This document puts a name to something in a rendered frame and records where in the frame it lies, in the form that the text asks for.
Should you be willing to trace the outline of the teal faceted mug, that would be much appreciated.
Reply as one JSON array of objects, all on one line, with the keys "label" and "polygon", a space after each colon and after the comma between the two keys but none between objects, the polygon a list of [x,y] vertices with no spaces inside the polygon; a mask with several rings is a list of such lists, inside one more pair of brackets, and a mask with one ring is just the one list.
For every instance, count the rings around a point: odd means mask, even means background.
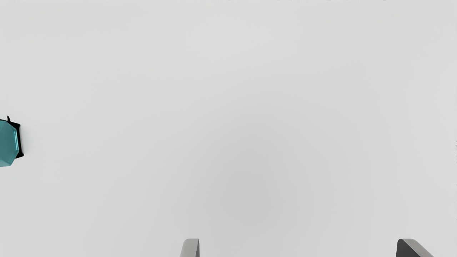
[{"label": "teal faceted mug", "polygon": [[20,152],[16,127],[0,120],[0,167],[11,166]]}]

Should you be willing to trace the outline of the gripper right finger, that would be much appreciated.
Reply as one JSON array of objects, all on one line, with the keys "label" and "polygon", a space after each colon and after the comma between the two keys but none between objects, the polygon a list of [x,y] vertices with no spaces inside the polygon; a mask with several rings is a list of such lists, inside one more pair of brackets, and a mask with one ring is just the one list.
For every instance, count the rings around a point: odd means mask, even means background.
[{"label": "gripper right finger", "polygon": [[414,239],[399,239],[396,257],[434,257],[418,241]]}]

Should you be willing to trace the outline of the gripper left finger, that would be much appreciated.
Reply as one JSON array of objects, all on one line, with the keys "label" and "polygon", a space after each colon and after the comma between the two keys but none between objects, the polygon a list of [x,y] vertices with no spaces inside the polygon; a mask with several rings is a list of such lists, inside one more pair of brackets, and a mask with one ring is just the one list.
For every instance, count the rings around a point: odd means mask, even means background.
[{"label": "gripper left finger", "polygon": [[185,239],[180,257],[200,257],[200,240],[198,238]]}]

